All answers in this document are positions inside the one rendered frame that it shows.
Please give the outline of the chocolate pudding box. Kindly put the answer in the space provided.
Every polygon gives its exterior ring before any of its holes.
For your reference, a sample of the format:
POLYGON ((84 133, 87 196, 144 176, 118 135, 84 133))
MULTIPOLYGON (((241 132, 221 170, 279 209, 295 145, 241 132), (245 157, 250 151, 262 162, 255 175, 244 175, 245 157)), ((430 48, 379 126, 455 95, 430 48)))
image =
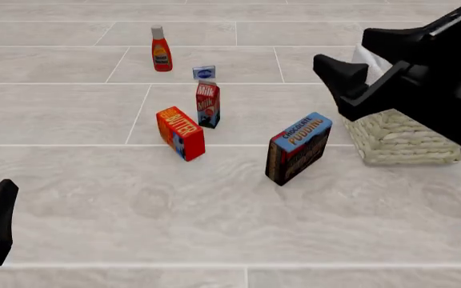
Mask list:
POLYGON ((271 138, 265 175, 279 186, 323 156, 332 121, 312 112, 271 138))

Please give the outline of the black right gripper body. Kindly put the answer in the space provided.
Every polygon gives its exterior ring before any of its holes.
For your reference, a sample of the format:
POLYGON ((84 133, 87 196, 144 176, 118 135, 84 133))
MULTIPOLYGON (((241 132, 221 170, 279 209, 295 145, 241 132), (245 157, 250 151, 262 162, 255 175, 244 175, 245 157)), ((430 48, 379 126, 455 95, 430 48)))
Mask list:
POLYGON ((339 112, 354 121, 431 95, 449 98, 461 81, 461 7, 422 26, 434 31, 435 62, 397 62, 361 95, 339 98, 339 112))

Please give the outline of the red butter box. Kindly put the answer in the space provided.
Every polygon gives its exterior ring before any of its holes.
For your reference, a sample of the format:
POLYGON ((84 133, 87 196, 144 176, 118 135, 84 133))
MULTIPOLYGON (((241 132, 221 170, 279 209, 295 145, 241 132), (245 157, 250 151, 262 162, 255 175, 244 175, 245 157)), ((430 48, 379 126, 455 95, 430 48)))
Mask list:
POLYGON ((186 162, 205 153, 203 129, 178 107, 172 106, 156 114, 158 130, 167 143, 186 162))

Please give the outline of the white cloth basket lining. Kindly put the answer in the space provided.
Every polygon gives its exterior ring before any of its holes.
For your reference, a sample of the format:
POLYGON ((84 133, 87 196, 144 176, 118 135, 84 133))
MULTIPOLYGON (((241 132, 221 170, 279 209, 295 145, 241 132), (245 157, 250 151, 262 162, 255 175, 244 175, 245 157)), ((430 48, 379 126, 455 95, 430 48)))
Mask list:
POLYGON ((368 65, 366 79, 368 86, 378 81, 393 66, 386 59, 370 52, 361 44, 356 45, 351 62, 368 65))

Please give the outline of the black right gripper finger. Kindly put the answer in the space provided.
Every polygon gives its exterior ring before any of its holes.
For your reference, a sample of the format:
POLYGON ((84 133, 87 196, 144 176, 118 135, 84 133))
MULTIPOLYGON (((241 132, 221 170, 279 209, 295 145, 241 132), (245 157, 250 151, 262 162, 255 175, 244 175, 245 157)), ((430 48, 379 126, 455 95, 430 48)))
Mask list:
POLYGON ((324 54, 313 58, 313 71, 319 76, 334 99, 359 98, 369 88, 366 84, 369 66, 362 63, 340 62, 324 54))
POLYGON ((429 65, 435 62, 433 30, 426 27, 410 29, 366 28, 362 46, 387 60, 390 64, 409 62, 429 65))

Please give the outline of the red ketchup bottle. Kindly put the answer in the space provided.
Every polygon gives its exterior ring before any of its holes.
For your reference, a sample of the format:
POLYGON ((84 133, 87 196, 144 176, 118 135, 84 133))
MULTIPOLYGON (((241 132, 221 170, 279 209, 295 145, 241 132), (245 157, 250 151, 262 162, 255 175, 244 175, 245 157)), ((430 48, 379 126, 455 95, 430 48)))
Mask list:
POLYGON ((151 56, 154 69, 159 72, 172 71, 173 62, 170 47, 164 37, 162 26, 152 26, 151 56))

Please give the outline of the red milk carton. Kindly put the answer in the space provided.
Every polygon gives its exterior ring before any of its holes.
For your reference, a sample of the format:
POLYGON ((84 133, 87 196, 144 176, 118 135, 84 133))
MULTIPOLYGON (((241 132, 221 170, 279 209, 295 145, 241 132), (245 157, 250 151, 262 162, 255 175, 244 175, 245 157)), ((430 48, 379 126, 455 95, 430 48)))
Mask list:
POLYGON ((220 88, 213 82, 198 81, 195 96, 198 124, 215 129, 220 120, 220 88))

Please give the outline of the white woven basket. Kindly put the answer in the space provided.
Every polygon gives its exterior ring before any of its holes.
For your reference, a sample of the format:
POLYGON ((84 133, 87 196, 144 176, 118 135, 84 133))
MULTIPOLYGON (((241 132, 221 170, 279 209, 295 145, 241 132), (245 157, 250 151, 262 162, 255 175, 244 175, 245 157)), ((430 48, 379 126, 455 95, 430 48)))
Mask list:
POLYGON ((461 160, 461 146, 397 110, 354 122, 344 118, 343 124, 368 165, 445 165, 461 160))

